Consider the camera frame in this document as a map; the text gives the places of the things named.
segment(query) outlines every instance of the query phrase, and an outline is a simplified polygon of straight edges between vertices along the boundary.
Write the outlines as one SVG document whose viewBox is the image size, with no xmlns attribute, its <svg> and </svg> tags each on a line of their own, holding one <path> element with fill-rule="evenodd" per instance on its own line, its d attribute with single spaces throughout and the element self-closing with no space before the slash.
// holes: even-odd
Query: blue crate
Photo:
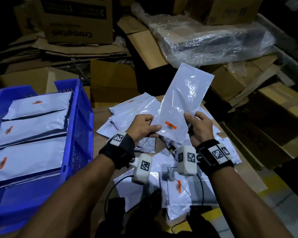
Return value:
<svg viewBox="0 0 298 238">
<path fill-rule="evenodd" d="M 80 80 L 54 83 L 59 92 L 73 92 L 62 167 L 46 172 L 54 176 L 0 188 L 0 235 L 21 228 L 63 182 L 93 159 L 94 113 Z M 13 100 L 30 96 L 37 94 L 29 85 L 1 89 L 0 124 Z M 2 181 L 0 187 L 13 181 Z"/>
</svg>

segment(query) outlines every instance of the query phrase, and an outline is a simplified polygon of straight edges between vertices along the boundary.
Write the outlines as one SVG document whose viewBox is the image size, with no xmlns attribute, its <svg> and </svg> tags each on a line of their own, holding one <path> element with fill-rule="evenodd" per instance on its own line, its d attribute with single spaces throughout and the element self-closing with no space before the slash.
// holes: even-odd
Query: wooden table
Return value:
<svg viewBox="0 0 298 238">
<path fill-rule="evenodd" d="M 158 96 L 157 100 L 162 101 L 163 96 Z M 99 150 L 106 144 L 106 141 L 108 138 L 99 135 L 96 131 L 108 120 L 108 118 L 112 115 L 109 111 L 109 107 L 115 106 L 116 103 L 95 103 L 94 110 L 94 146 L 93 146 L 93 156 L 96 157 Z M 221 133 L 218 135 L 221 138 L 227 137 L 226 133 L 223 131 L 223 129 L 220 127 L 220 125 L 213 119 L 213 124 L 216 126 Z M 157 139 L 156 141 L 156 153 L 159 153 L 164 148 L 167 148 L 166 145 L 163 143 L 162 140 Z M 249 187 L 255 191 L 256 193 L 262 192 L 267 189 L 266 185 L 262 181 L 262 179 L 258 176 L 256 171 L 252 168 L 252 166 L 247 162 L 247 160 L 244 158 L 244 156 L 241 154 L 241 152 L 235 147 L 239 157 L 242 160 L 241 164 L 238 164 L 235 166 L 236 171 L 238 174 L 242 177 L 242 179 L 249 185 Z M 121 174 L 125 173 L 127 168 L 122 168 L 121 170 L 116 170 L 112 176 L 112 179 L 120 176 Z M 102 194 L 101 198 L 99 199 L 98 203 L 96 204 L 93 213 L 92 213 L 92 220 L 91 220 L 91 230 L 96 231 L 99 223 L 104 220 L 104 203 L 106 196 L 111 189 L 111 187 L 114 185 L 113 182 L 109 182 L 108 186 L 106 187 L 104 193 Z M 117 190 L 114 189 L 113 196 L 118 196 Z"/>
</svg>

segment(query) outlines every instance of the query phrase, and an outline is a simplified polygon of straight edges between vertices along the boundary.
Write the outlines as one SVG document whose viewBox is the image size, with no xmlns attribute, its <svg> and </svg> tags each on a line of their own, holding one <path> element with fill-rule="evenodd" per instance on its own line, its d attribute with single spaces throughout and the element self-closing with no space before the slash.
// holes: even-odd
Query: hand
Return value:
<svg viewBox="0 0 298 238">
<path fill-rule="evenodd" d="M 135 117 L 126 133 L 135 141 L 135 145 L 139 144 L 139 141 L 144 137 L 159 138 L 158 132 L 161 125 L 150 125 L 153 120 L 153 116 L 150 114 L 139 114 Z"/>
<path fill-rule="evenodd" d="M 193 125 L 194 134 L 190 136 L 193 147 L 197 147 L 207 140 L 214 139 L 212 120 L 201 112 L 196 112 L 195 116 L 199 119 L 189 113 L 184 113 L 187 122 Z"/>
</svg>

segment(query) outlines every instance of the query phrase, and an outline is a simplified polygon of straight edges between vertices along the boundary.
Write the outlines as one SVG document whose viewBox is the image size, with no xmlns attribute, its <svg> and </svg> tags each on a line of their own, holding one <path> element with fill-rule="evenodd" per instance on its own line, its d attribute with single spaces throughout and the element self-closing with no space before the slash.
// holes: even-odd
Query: floor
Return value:
<svg viewBox="0 0 298 238">
<path fill-rule="evenodd" d="M 259 196 L 273 208 L 293 236 L 298 238 L 298 196 L 274 171 L 264 169 L 258 171 L 258 174 L 268 187 L 268 190 L 259 193 Z M 213 224 L 222 238 L 234 237 L 220 208 L 209 211 L 203 216 Z M 175 233 L 180 230 L 190 230 L 190 228 L 187 223 L 173 228 Z"/>
</svg>

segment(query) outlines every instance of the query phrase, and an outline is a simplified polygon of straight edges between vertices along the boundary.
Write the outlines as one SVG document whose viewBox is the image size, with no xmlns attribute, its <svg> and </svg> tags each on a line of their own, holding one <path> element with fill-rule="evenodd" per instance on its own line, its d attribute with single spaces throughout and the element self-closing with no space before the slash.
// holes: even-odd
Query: black wrist strap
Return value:
<svg viewBox="0 0 298 238">
<path fill-rule="evenodd" d="M 234 167 L 228 150 L 215 139 L 200 144 L 196 147 L 196 153 L 198 154 L 198 166 L 207 176 L 221 168 Z"/>
<path fill-rule="evenodd" d="M 125 132 L 118 132 L 107 141 L 99 154 L 104 154 L 110 158 L 115 164 L 115 169 L 121 169 L 127 166 L 132 158 L 135 158 L 134 149 L 135 142 L 133 139 Z"/>
</svg>

